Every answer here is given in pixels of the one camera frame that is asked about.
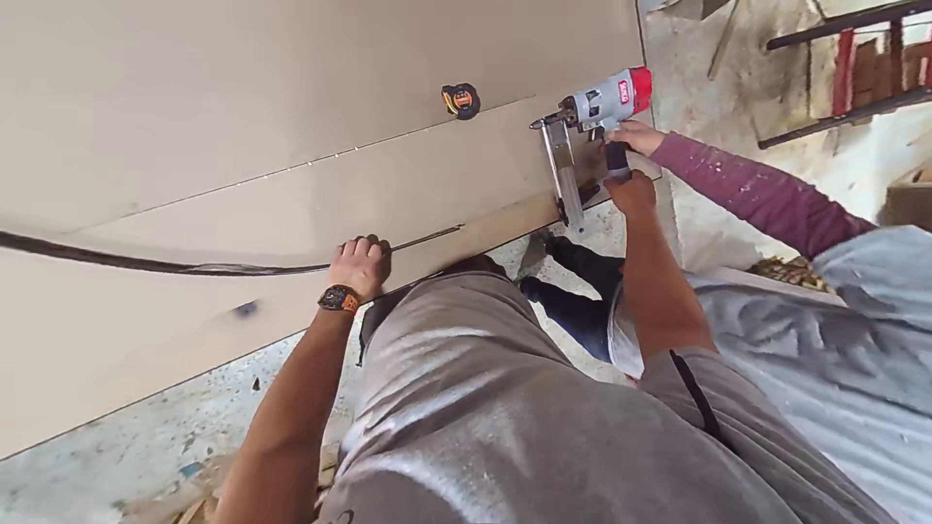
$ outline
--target wristwatch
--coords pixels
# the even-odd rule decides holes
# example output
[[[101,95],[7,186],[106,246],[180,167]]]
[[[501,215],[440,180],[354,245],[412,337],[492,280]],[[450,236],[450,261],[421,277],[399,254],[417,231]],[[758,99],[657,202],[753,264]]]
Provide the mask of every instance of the wristwatch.
[[[355,313],[359,309],[359,295],[348,285],[335,284],[323,292],[317,305],[325,310]]]

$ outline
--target red nail gun cap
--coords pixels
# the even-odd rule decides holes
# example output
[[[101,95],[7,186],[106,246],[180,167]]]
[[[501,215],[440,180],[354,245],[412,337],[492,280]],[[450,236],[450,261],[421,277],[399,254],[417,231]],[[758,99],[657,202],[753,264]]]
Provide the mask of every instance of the red nail gun cap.
[[[643,65],[631,69],[631,83],[635,86],[635,113],[640,113],[651,107],[651,93],[653,92],[651,70]]]

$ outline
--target person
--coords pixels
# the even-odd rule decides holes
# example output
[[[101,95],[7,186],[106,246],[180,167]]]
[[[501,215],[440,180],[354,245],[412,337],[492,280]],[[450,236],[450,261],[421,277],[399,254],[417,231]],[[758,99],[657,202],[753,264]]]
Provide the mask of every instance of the person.
[[[686,277],[728,363],[900,522],[932,521],[932,235],[878,228],[786,172],[674,132],[628,121],[610,138],[814,262],[837,296],[737,271]],[[565,237],[545,247],[601,299],[534,277],[525,296],[595,358],[639,376],[625,260]]]
[[[316,516],[356,305],[379,293],[390,260],[377,238],[347,241],[255,414],[217,521],[894,522],[721,358],[651,180],[605,186],[626,218],[637,388],[574,368],[503,271],[467,261],[373,316],[355,421]]]

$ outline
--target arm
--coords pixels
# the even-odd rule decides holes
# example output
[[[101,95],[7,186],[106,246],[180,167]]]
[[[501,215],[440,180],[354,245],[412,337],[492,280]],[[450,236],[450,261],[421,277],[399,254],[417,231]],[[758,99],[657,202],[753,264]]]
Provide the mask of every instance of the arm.
[[[627,183],[609,178],[604,184],[627,226],[624,301],[644,362],[655,353],[675,348],[715,352],[706,314],[664,238],[653,181],[633,171]]]
[[[680,134],[627,121],[611,133],[611,139],[629,143],[699,193],[810,260],[876,228],[787,172]]]
[[[361,302],[389,272],[388,244],[348,241],[336,248],[330,284],[351,287]],[[318,310],[255,412],[217,508],[222,524],[310,522],[323,428],[334,406],[354,313]]]

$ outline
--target paint stain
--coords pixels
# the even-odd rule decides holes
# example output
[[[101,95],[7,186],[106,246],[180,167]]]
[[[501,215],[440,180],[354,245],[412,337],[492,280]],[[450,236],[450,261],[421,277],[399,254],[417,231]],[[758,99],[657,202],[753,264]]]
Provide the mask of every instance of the paint stain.
[[[185,476],[185,478],[187,478],[202,469],[204,469],[204,465],[201,464],[200,462],[191,462],[187,466],[178,470],[178,473],[182,474],[183,476]]]
[[[252,302],[246,302],[241,306],[233,308],[233,312],[242,319],[251,317],[259,310],[259,301],[253,300]]]

